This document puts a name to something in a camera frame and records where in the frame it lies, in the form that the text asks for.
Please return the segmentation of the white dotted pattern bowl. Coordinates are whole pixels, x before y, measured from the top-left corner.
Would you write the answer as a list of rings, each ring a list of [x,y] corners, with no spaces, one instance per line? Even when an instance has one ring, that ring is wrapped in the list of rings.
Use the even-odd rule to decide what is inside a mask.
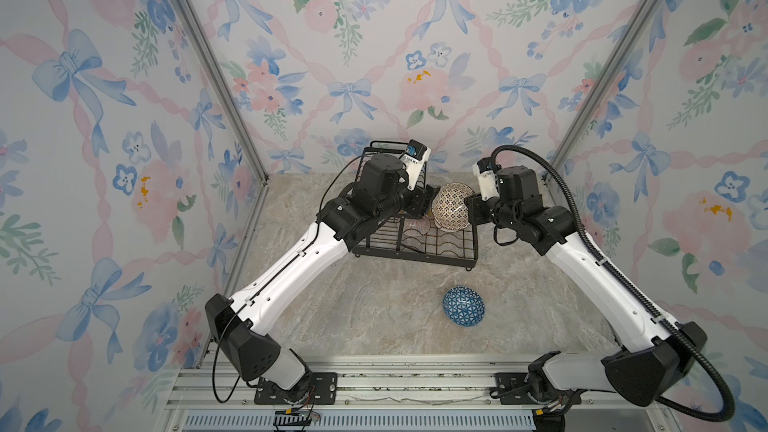
[[[474,194],[470,186],[461,182],[442,186],[431,206],[436,227],[447,232],[456,232],[468,227],[469,210],[465,199]]]

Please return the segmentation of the blue triangle pattern bowl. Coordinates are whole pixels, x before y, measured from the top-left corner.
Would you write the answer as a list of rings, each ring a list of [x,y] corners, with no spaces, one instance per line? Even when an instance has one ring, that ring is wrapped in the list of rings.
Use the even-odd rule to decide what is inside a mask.
[[[442,300],[447,318],[460,327],[477,326],[485,316],[485,303],[473,289],[456,286],[448,290]]]

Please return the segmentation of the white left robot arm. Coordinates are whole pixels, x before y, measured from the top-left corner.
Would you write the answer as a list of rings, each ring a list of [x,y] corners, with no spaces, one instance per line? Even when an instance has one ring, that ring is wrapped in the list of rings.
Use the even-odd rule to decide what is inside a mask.
[[[303,236],[266,272],[229,297],[208,300],[212,337],[243,381],[263,378],[294,396],[308,389],[310,369],[270,337],[271,329],[322,271],[390,218],[426,213],[434,191],[420,179],[430,155],[430,148],[414,141],[398,155],[372,154],[362,161],[357,179],[321,204]]]

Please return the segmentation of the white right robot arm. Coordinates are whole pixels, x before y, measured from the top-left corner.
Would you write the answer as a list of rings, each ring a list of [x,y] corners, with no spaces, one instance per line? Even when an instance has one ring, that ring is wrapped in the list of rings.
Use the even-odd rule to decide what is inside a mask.
[[[535,171],[524,166],[493,170],[484,158],[473,167],[479,192],[466,199],[472,224],[509,229],[518,240],[559,267],[608,320],[616,346],[606,352],[549,352],[530,363],[524,392],[545,404],[576,391],[616,393],[645,407],[690,371],[692,353],[664,327],[672,322],[641,292],[632,293],[623,274],[608,271],[579,221],[562,206],[547,206]]]

